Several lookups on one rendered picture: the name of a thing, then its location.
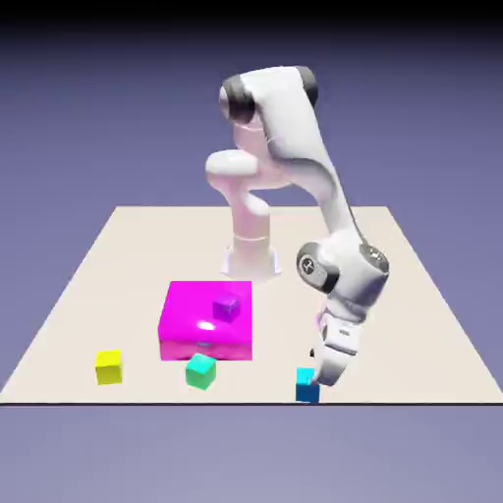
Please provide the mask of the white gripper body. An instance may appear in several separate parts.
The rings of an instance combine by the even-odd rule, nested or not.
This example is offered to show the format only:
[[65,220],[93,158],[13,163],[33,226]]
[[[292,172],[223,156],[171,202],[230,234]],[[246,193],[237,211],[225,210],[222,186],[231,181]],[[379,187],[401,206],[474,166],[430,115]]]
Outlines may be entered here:
[[356,355],[355,351],[347,348],[330,347],[319,342],[313,348],[314,374],[311,381],[323,386],[335,385]]

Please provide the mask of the small cyan cube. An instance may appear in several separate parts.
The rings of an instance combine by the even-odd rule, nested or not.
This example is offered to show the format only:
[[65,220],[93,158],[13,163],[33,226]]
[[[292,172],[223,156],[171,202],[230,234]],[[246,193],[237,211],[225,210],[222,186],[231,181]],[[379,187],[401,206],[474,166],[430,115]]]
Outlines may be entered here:
[[303,403],[318,403],[320,387],[314,381],[312,367],[298,367],[296,369],[296,401]]

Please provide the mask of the small purple cube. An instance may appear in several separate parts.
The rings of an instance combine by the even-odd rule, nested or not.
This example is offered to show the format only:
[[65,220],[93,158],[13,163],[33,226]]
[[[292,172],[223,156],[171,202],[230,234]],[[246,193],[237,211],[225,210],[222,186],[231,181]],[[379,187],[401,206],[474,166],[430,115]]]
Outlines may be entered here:
[[212,302],[212,316],[216,320],[232,323],[241,312],[241,301],[234,295],[223,295]]

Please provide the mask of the small green cube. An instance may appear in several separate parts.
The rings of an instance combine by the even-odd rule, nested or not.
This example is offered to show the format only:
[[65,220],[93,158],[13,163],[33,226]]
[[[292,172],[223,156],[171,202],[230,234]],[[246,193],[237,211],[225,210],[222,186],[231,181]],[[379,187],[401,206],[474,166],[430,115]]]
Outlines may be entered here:
[[203,354],[194,354],[185,368],[186,383],[206,390],[216,378],[216,359]]

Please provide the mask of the small yellow cube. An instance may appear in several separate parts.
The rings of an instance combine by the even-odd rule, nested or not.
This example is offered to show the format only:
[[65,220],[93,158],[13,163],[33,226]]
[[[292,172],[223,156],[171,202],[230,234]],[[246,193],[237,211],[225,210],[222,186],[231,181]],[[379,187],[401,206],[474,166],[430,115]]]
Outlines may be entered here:
[[122,353],[120,350],[101,351],[96,354],[95,373],[99,385],[122,382]]

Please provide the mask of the large magenta box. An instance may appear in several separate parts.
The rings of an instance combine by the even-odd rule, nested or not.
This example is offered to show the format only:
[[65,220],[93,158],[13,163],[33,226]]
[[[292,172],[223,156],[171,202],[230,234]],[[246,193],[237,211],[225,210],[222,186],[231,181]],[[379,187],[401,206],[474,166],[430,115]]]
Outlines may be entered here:
[[[241,312],[232,323],[212,316],[212,302],[223,295],[241,301]],[[217,360],[250,361],[252,283],[172,281],[158,323],[158,341],[163,361],[187,361],[196,353]]]

